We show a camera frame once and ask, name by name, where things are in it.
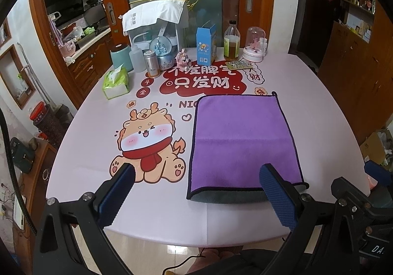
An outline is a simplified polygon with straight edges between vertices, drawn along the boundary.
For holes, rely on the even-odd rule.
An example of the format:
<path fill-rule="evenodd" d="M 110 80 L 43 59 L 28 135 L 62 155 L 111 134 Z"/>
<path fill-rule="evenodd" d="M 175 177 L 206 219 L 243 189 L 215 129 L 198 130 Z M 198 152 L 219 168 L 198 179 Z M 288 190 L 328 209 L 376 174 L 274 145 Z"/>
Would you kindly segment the purple grey microfiber towel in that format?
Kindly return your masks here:
<path fill-rule="evenodd" d="M 211 95 L 198 100 L 188 166 L 189 201 L 266 201 L 259 180 L 265 164 L 271 164 L 299 192 L 309 188 L 276 92 Z"/>

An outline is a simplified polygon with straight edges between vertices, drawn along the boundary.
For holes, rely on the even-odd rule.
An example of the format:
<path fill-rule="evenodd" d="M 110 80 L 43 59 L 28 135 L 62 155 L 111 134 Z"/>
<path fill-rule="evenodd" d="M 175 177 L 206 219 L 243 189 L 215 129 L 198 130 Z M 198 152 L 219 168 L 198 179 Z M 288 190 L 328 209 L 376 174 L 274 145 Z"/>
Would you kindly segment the red lidded bucket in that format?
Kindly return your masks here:
<path fill-rule="evenodd" d="M 31 121 L 41 121 L 47 113 L 47 106 L 44 102 L 39 102 L 31 112 L 29 118 Z"/>

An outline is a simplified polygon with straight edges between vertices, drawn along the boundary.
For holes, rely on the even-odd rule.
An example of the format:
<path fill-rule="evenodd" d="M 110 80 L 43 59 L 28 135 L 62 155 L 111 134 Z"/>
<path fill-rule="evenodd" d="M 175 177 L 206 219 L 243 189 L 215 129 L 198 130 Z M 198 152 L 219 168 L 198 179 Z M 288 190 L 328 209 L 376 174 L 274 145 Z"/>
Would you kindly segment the pink cartoon tablecloth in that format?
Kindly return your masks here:
<path fill-rule="evenodd" d="M 270 53 L 243 71 L 218 61 L 188 72 L 171 69 L 153 79 L 134 73 L 131 82 L 131 92 L 112 100 L 101 85 L 94 87 L 61 143 L 47 189 L 48 197 L 73 201 L 131 164 L 135 185 L 112 231 L 192 247 L 233 246 L 288 233 L 267 201 L 212 204 L 186 198 L 195 110 L 203 96 L 276 92 L 309 184 L 305 191 L 331 202 L 330 186 L 338 177 L 370 191 L 345 116 L 295 55 Z"/>

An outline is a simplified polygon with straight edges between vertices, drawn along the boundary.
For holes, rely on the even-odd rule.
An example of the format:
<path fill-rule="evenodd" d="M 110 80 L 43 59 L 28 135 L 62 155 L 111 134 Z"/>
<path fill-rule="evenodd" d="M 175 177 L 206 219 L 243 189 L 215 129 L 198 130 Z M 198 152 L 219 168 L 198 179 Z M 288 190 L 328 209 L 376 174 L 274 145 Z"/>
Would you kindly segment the green tissue pack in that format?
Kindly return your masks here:
<path fill-rule="evenodd" d="M 102 90 L 108 100 L 129 93 L 128 72 L 123 65 L 105 74 Z"/>

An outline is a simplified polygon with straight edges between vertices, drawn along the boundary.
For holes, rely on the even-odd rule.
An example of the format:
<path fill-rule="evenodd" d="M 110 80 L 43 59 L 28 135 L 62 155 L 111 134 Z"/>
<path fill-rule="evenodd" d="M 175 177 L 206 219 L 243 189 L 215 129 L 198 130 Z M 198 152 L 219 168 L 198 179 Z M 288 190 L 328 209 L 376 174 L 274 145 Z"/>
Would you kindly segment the pill blister pack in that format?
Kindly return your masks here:
<path fill-rule="evenodd" d="M 253 64 L 247 60 L 233 60 L 225 62 L 229 70 L 250 70 L 253 69 Z"/>

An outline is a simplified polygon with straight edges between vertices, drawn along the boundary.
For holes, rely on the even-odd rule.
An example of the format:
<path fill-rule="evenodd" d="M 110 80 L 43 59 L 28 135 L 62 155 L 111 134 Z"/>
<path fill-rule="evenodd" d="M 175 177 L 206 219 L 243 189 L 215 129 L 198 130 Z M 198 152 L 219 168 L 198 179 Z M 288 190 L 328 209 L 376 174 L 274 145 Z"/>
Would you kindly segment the glass dome pink ornament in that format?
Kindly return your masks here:
<path fill-rule="evenodd" d="M 257 26 L 252 26 L 247 30 L 245 46 L 242 57 L 253 63 L 263 61 L 267 53 L 267 37 L 265 31 Z"/>

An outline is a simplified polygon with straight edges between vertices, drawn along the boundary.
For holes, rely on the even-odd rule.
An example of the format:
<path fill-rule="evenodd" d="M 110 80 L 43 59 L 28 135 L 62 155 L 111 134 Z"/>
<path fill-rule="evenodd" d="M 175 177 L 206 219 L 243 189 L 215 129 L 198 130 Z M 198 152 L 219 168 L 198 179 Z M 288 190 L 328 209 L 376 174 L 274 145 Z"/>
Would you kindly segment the translucent plastic squeeze bottle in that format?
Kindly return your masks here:
<path fill-rule="evenodd" d="M 143 72 L 144 70 L 146 70 L 146 63 L 144 61 L 143 52 L 136 44 L 133 44 L 131 46 L 129 56 L 133 65 L 133 70 L 135 72 Z"/>

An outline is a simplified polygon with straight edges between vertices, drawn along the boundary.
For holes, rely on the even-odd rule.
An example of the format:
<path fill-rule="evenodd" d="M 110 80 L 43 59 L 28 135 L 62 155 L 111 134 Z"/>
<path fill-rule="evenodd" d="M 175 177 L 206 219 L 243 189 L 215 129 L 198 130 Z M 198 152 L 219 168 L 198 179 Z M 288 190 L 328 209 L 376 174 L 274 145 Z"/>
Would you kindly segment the teal cylindrical container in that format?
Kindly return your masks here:
<path fill-rule="evenodd" d="M 116 44 L 110 49 L 112 65 L 114 69 L 120 66 L 124 67 L 127 72 L 133 70 L 133 65 L 130 59 L 131 48 L 128 44 Z"/>

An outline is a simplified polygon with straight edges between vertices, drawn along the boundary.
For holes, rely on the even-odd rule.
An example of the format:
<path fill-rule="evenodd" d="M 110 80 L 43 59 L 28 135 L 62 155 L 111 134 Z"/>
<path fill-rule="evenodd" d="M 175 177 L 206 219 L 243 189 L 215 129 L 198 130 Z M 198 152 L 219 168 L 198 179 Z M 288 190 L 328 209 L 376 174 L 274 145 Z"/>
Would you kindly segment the silver drink can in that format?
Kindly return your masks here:
<path fill-rule="evenodd" d="M 156 53 L 152 50 L 147 50 L 143 53 L 144 61 L 147 66 L 147 73 L 150 78 L 156 78 L 160 74 L 160 68 Z"/>

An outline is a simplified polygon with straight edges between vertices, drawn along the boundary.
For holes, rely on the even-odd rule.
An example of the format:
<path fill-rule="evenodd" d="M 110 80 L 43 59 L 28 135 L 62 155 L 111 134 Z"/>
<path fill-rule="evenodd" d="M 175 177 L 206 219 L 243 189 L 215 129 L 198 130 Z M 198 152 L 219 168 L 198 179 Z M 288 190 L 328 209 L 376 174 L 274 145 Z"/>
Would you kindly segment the amber liquid glass bottle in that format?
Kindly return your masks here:
<path fill-rule="evenodd" d="M 240 49 L 240 32 L 237 29 L 237 22 L 235 20 L 229 21 L 229 26 L 225 30 L 223 41 L 225 60 L 233 61 L 238 59 Z"/>

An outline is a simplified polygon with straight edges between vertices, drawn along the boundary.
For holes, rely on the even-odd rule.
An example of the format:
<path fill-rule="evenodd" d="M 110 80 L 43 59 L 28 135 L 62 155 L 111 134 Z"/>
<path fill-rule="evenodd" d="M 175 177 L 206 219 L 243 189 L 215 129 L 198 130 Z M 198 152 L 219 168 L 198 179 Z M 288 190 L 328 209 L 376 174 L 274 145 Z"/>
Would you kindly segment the pink toy figurine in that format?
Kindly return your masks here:
<path fill-rule="evenodd" d="M 188 71 L 192 66 L 191 59 L 188 57 L 188 54 L 186 53 L 186 50 L 184 48 L 182 48 L 177 53 L 175 59 L 177 63 L 177 68 L 179 68 L 183 72 Z"/>

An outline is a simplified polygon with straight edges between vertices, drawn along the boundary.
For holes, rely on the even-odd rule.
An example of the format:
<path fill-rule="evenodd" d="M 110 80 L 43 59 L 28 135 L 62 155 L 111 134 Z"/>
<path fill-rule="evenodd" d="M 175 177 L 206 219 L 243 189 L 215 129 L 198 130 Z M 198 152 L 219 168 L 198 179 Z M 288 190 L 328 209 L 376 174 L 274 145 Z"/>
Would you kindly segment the blue snow globe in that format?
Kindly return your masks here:
<path fill-rule="evenodd" d="M 155 52 L 161 71 L 166 71 L 174 67 L 175 58 L 172 53 L 172 44 L 167 37 L 156 37 L 151 41 L 149 49 Z"/>

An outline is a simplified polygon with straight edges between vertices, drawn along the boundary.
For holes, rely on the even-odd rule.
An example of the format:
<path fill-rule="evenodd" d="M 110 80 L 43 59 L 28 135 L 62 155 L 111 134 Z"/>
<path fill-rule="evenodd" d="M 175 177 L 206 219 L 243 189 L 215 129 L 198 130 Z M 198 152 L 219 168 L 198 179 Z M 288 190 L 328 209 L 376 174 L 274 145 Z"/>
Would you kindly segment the blue paper carton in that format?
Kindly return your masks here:
<path fill-rule="evenodd" d="M 216 58 L 216 25 L 206 22 L 196 31 L 196 62 L 200 66 L 211 66 Z"/>

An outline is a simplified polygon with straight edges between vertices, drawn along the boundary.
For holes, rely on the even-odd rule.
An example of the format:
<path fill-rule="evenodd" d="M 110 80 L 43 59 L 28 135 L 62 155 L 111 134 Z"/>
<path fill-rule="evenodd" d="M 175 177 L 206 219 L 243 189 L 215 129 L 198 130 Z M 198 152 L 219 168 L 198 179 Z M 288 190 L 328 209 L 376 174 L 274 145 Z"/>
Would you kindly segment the white appliance with cloth cover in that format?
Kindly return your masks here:
<path fill-rule="evenodd" d="M 149 49 L 153 39 L 167 37 L 179 50 L 186 47 L 188 8 L 185 0 L 153 0 L 128 10 L 122 17 L 123 34 L 131 44 Z"/>

